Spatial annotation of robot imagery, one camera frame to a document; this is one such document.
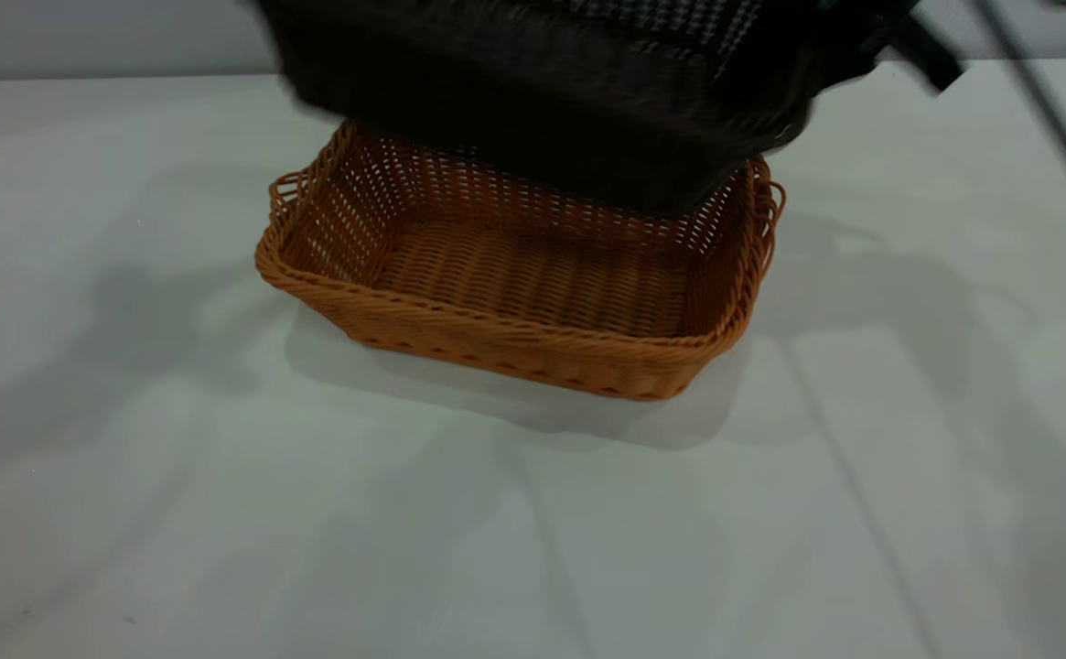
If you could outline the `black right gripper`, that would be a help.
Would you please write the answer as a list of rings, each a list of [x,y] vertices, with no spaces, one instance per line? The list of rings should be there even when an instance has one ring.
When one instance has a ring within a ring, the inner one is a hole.
[[[865,78],[883,51],[904,59],[935,93],[950,89],[966,70],[964,63],[922,18],[917,1],[815,1],[815,91]]]

